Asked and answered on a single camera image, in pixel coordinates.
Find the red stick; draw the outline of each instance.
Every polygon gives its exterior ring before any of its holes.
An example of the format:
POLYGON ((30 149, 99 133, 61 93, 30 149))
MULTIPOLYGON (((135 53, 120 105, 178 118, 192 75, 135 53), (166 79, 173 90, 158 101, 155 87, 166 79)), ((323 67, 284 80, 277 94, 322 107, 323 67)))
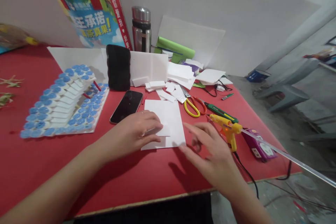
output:
POLYGON ((96 83, 95 80, 93 81, 93 83, 94 83, 94 85, 96 86, 96 88, 97 88, 99 91, 101 91, 100 87, 98 86, 98 84, 96 83))
POLYGON ((90 96, 88 96, 87 94, 84 93, 83 95, 84 95, 86 98, 91 99, 90 96))
POLYGON ((143 105, 143 104, 145 103, 146 98, 147 98, 147 95, 145 95, 145 96, 143 97, 142 102, 141 102, 141 105, 143 105))

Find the black phone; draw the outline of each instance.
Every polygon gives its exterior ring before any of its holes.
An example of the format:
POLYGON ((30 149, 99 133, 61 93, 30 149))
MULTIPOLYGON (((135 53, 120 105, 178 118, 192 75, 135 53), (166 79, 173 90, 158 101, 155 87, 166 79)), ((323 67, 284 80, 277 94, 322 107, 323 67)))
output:
POLYGON ((142 97, 143 94, 140 92, 135 92, 131 90, 126 91, 118 107, 112 114, 110 118, 110 123, 117 124, 125 117, 134 114, 139 108, 142 97))
POLYGON ((107 45, 108 86, 112 90, 126 91, 131 87, 131 52, 119 45, 107 45))

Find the red tabletop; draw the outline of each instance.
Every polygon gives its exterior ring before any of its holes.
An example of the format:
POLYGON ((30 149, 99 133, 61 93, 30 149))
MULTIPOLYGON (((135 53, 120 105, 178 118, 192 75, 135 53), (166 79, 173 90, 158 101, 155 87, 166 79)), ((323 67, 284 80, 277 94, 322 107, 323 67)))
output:
MULTIPOLYGON (((113 127, 109 118, 124 92, 110 92, 96 130, 92 134, 22 139, 20 131, 26 116, 29 115, 29 108, 38 101, 43 90, 48 88, 62 71, 44 46, 24 47, 0 55, 0 66, 0 78, 9 79, 16 75, 17 79, 24 79, 20 88, 6 88, 5 85, 0 85, 0 92, 15 94, 14 101, 0 109, 0 215, 3 215, 113 127)), ((233 88, 230 93, 234 93, 234 96, 225 101, 222 101, 221 97, 229 92, 219 92, 218 97, 212 97, 204 90, 193 87, 190 94, 238 118, 243 127, 257 129, 266 141, 284 150, 238 90, 233 85, 230 87, 233 88)), ((143 87, 132 87, 131 90, 145 93, 143 87)), ((152 92, 148 94, 147 99, 157 100, 159 97, 156 92, 152 92)), ((139 110, 143 110, 143 107, 144 105, 140 105, 139 110)), ((182 121, 190 124, 207 120, 205 116, 192 118, 185 112, 182 104, 180 112, 182 121)), ((188 131, 184 134, 187 144, 191 144, 191 135, 188 131)), ((255 180, 286 175, 286 158, 279 156, 267 163, 259 162, 252 156, 241 135, 236 136, 236 141, 239 157, 255 180)), ((202 157, 207 154, 207 150, 200 153, 202 157)), ((300 171, 299 166, 292 165, 292 173, 300 171)), ((241 172, 245 180, 250 181, 244 171, 241 172)), ((109 163, 100 170, 86 186, 68 217, 207 190, 212 190, 212 186, 178 148, 138 151, 109 163)))

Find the stainless steel thermos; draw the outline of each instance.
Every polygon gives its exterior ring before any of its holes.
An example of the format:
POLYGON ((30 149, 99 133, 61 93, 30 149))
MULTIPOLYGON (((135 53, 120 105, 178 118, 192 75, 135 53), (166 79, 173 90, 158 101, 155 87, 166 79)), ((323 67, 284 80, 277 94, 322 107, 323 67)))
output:
POLYGON ((132 7, 134 51, 147 53, 151 51, 152 30, 150 16, 149 9, 140 6, 132 7))

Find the purple device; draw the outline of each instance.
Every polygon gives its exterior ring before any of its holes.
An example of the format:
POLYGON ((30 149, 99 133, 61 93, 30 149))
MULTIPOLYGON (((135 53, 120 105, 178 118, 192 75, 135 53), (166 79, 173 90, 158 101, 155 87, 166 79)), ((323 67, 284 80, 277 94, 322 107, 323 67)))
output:
MULTIPOLYGON (((244 130, 263 140, 261 135, 255 129, 244 128, 244 130)), ((255 140, 253 137, 245 134, 244 132, 241 134, 257 160, 261 160, 265 163, 268 160, 277 157, 277 154, 268 145, 255 140)))

